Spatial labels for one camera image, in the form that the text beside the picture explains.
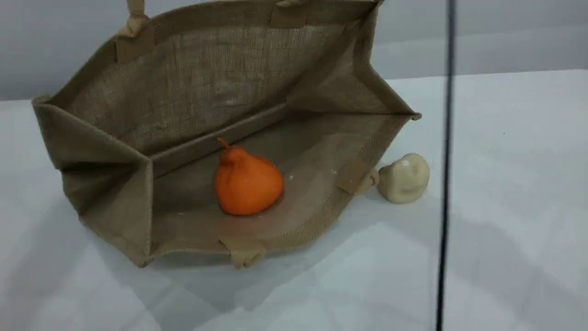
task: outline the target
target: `stem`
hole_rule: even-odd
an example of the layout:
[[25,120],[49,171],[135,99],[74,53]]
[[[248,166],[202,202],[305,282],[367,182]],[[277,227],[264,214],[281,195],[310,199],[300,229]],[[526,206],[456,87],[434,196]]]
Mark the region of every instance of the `stem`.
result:
[[223,146],[225,146],[226,149],[229,149],[230,146],[226,142],[226,140],[224,140],[223,138],[220,138],[220,137],[217,137],[216,139],[219,141],[219,143],[221,143]]

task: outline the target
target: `vertical black rod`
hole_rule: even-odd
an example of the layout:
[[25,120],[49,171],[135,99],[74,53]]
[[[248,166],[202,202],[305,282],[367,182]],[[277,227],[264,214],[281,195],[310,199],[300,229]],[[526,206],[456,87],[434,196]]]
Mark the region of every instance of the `vertical black rod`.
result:
[[447,81],[445,84],[445,145],[443,165],[443,214],[439,247],[439,272],[437,273],[437,322],[436,330],[443,331],[443,308],[445,293],[445,264],[447,262],[447,240],[449,237],[449,209],[451,186],[451,156],[453,139],[453,76],[455,74],[456,0],[447,1]]

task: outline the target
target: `burlap fabric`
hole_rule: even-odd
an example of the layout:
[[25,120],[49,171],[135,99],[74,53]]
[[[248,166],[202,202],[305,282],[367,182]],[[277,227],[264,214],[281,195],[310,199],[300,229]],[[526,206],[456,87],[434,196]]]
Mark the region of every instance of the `burlap fabric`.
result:
[[[419,117],[369,64],[379,2],[212,2],[152,19],[128,2],[127,26],[33,104],[81,221],[138,266],[173,251],[249,266],[313,241],[353,197],[340,170],[373,167]],[[217,136],[280,168],[276,205],[223,213]]]

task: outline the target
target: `white wall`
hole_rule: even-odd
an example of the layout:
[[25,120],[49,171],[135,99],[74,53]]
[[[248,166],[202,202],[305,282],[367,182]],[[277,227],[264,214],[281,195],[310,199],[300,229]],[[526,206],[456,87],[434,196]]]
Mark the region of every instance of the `white wall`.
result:
[[[155,15],[198,1],[147,0]],[[588,67],[588,0],[458,0],[460,73]],[[0,100],[55,92],[126,20],[125,0],[2,0]],[[444,0],[387,0],[373,63],[385,78],[442,75]]]
[[[445,73],[445,1],[383,4],[372,62],[385,78]],[[588,0],[457,0],[457,73],[588,68]]]

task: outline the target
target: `orange object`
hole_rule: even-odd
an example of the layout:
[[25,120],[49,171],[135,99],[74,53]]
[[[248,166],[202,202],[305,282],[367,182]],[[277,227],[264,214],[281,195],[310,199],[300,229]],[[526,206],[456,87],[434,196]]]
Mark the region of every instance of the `orange object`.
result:
[[229,214],[253,215],[269,208],[282,195],[284,179],[270,161],[247,153],[241,146],[229,146],[220,156],[215,190],[220,206]]

